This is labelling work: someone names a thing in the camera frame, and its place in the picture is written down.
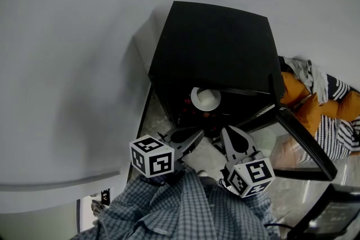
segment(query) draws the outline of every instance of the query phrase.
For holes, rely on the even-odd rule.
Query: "person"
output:
[[[164,176],[130,180],[96,226],[73,239],[279,239],[278,227],[264,226],[275,222],[266,193],[240,198],[187,167],[173,186]]]

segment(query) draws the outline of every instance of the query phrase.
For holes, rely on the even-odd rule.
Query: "oven door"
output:
[[[276,176],[332,181],[338,172],[314,137],[286,108],[274,107],[238,128],[249,133],[270,158]]]

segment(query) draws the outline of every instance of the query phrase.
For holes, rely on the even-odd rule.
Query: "striped cloth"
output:
[[[359,141],[355,139],[354,132],[359,134],[360,131],[360,116],[352,122],[344,120],[340,121],[339,131],[337,134],[338,141],[344,145],[349,151],[360,151]]]
[[[330,160],[346,158],[351,152],[337,138],[339,126],[339,119],[331,119],[328,116],[321,115],[320,126],[314,137]],[[307,162],[310,160],[310,155],[305,152],[299,162]]]
[[[334,87],[333,89],[330,89],[329,86],[328,97],[329,99],[341,101],[345,97],[345,95],[348,94],[349,91],[350,91],[349,85],[347,85],[346,83],[342,82],[339,79],[336,79],[336,88]]]

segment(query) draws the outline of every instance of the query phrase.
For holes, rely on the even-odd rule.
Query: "grey floor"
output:
[[[149,134],[158,138],[159,133],[170,130],[168,121],[160,102],[153,92],[146,111],[141,136]],[[205,170],[216,180],[222,178],[220,169],[226,163],[225,157],[204,138],[198,147],[189,154],[185,162],[196,171]],[[335,161],[337,176],[333,183],[360,187],[360,156]],[[311,209],[329,182],[303,181],[277,177],[268,188],[273,213],[279,223],[294,226]],[[354,239],[360,230],[360,217],[348,228],[348,233],[339,239]]]

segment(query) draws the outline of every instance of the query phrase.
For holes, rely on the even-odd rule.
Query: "orange cloth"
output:
[[[320,106],[322,115],[326,115],[332,119],[336,118],[338,112],[339,103],[336,100],[328,100],[326,103]]]
[[[354,121],[360,115],[360,94],[350,91],[339,104],[336,117],[345,121]]]
[[[312,136],[315,136],[321,120],[321,111],[317,93],[311,95],[306,100],[295,116],[307,131],[309,131]]]
[[[282,78],[285,85],[285,94],[281,99],[282,104],[286,104],[289,107],[294,107],[302,99],[310,94],[305,85],[298,79],[295,79],[294,75],[289,72],[282,72]]]

